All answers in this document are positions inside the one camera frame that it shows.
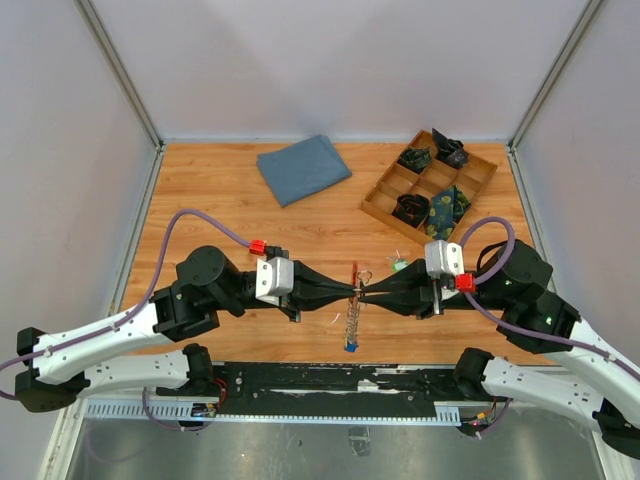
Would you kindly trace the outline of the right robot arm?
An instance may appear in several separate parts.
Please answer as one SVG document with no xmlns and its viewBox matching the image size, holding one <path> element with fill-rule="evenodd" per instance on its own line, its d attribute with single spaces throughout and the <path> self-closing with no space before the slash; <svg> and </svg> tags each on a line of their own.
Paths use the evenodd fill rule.
<svg viewBox="0 0 640 480">
<path fill-rule="evenodd" d="M 366 286 L 362 301 L 403 316 L 475 310 L 518 348 L 542 355 L 575 376 L 554 380 L 478 348 L 467 348 L 453 375 L 466 400 L 486 394 L 527 402 L 583 424 L 604 443 L 639 456 L 639 367 L 609 345 L 579 311 L 548 288 L 553 268 L 522 241 L 484 248 L 463 271 L 459 244 L 433 242 L 425 257 Z"/>
</svg>

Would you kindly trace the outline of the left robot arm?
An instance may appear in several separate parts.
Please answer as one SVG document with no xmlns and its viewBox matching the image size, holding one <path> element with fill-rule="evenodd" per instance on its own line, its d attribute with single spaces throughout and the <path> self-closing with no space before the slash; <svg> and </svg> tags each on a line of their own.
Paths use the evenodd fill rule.
<svg viewBox="0 0 640 480">
<path fill-rule="evenodd" d="M 219 325 L 225 311 L 241 317 L 275 308 L 291 321 L 355 293 L 279 248 L 269 248 L 253 271 L 241 271 L 217 247 L 194 250 L 176 267 L 176 279 L 140 304 L 95 323 L 57 334 L 26 328 L 17 336 L 25 371 L 15 378 L 17 400 L 32 413 L 65 408 L 98 392 L 130 388 L 200 396 L 217 385 L 208 350 L 191 340 Z M 160 356 L 131 352 L 187 341 Z"/>
</svg>

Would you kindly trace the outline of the key with green tag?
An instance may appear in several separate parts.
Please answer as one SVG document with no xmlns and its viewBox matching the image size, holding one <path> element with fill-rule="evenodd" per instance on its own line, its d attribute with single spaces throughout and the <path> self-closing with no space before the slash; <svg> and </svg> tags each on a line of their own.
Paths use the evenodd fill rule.
<svg viewBox="0 0 640 480">
<path fill-rule="evenodd" d="M 390 262 L 393 272 L 401 271 L 409 265 L 409 263 L 399 254 L 396 254 L 395 256 L 388 256 L 387 260 Z"/>
</svg>

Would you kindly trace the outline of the metal key organizer red handle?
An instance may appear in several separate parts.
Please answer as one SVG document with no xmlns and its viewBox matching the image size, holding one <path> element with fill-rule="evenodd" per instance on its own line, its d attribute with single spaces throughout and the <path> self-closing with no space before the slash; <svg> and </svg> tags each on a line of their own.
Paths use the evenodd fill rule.
<svg viewBox="0 0 640 480">
<path fill-rule="evenodd" d="M 370 281 L 372 273 L 368 270 L 361 270 L 359 264 L 354 261 L 352 265 L 352 284 L 355 294 L 348 300 L 345 345 L 344 350 L 348 353 L 355 353 L 358 349 L 358 327 L 361 312 L 360 298 L 362 288 Z"/>
</svg>

